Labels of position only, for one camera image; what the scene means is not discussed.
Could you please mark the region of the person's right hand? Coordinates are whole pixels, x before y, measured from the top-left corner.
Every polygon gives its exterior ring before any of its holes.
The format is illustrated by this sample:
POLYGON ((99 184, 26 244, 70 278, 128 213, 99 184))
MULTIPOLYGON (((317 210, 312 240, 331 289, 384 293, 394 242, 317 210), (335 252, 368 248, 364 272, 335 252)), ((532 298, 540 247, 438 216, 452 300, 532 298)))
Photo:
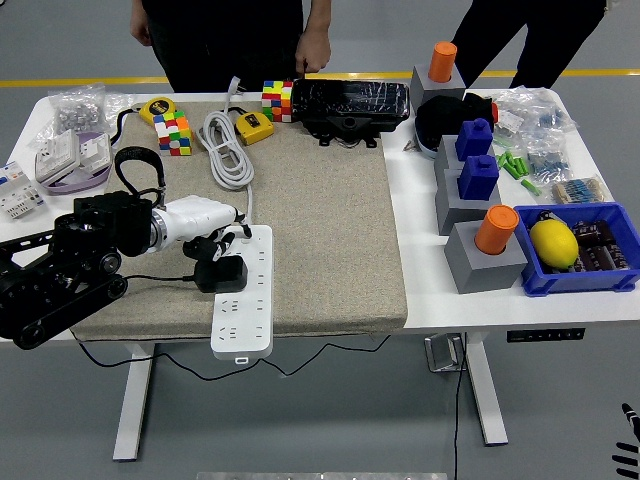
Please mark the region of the person's right hand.
POLYGON ((149 47, 151 45, 151 37, 150 37, 148 21, 146 17, 131 18, 130 33, 132 37, 142 46, 149 47))

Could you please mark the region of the person's left hand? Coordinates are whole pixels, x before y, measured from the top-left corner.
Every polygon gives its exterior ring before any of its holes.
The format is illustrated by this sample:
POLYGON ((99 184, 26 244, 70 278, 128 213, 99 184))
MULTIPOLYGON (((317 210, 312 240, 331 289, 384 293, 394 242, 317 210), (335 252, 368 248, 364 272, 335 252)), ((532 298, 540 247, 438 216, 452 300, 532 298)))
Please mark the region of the person's left hand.
POLYGON ((328 26, 307 26, 300 36, 295 60, 299 77, 318 73, 329 63, 331 47, 328 26))

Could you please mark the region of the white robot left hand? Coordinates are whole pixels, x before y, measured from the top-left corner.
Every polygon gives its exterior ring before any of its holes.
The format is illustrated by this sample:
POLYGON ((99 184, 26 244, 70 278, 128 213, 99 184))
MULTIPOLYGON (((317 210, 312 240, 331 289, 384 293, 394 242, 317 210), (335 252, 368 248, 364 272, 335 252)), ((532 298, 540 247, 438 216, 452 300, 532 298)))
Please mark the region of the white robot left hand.
POLYGON ((235 239, 233 232, 225 233, 232 223, 241 226, 246 238, 252 237, 246 215, 231 205, 195 195, 174 200, 153 210, 156 239, 149 250, 161 251, 181 241, 187 257, 215 262, 235 239))

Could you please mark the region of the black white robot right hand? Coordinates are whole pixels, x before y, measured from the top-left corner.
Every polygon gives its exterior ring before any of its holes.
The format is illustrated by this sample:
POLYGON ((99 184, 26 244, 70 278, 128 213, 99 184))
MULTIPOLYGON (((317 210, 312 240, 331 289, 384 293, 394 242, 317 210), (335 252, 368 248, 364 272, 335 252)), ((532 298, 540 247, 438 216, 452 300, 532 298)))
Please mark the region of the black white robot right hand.
POLYGON ((618 441, 617 453, 611 458, 616 463, 616 473, 624 479, 639 479, 639 415, 628 404, 622 403, 621 410, 636 439, 635 443, 618 441))

